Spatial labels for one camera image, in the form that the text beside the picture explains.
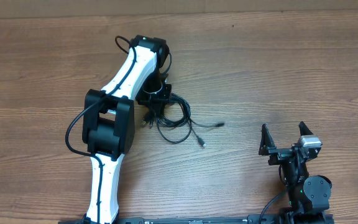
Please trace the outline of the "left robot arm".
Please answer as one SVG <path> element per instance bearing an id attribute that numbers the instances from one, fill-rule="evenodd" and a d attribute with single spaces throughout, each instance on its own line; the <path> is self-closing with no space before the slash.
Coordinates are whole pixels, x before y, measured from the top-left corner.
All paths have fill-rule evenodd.
<path id="1" fill-rule="evenodd" d="M 121 165 L 135 136 L 134 105 L 153 110 L 168 100 L 171 86 L 160 69 L 169 55 L 166 40 L 137 35 L 114 78 L 87 92 L 82 140 L 91 154 L 92 186 L 82 223 L 117 223 Z"/>

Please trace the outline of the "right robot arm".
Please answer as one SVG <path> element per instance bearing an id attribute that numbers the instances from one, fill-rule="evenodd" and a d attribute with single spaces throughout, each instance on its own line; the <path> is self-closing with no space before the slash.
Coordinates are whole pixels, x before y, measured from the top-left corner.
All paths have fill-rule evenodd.
<path id="1" fill-rule="evenodd" d="M 316 159 L 323 146 L 304 122 L 299 125 L 300 137 L 289 148 L 279 149 L 266 124 L 262 125 L 259 155 L 269 156 L 268 164 L 278 166 L 280 181 L 285 190 L 276 195 L 261 211 L 259 223 L 333 223 L 329 209 L 332 182 L 323 175 L 310 176 L 306 163 Z M 289 207 L 281 208 L 277 215 L 266 217 L 268 208 L 284 195 Z"/>

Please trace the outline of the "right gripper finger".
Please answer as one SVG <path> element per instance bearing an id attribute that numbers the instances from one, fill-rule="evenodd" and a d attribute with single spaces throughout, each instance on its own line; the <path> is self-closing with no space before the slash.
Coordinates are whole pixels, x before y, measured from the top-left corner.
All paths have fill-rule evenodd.
<path id="1" fill-rule="evenodd" d="M 310 129 L 307 127 L 307 125 L 301 121 L 298 125 L 300 129 L 300 135 L 301 136 L 307 136 L 307 135 L 313 135 L 313 133 L 310 131 Z"/>
<path id="2" fill-rule="evenodd" d="M 259 155 L 268 156 L 271 150 L 275 149 L 275 143 L 266 124 L 262 125 Z"/>

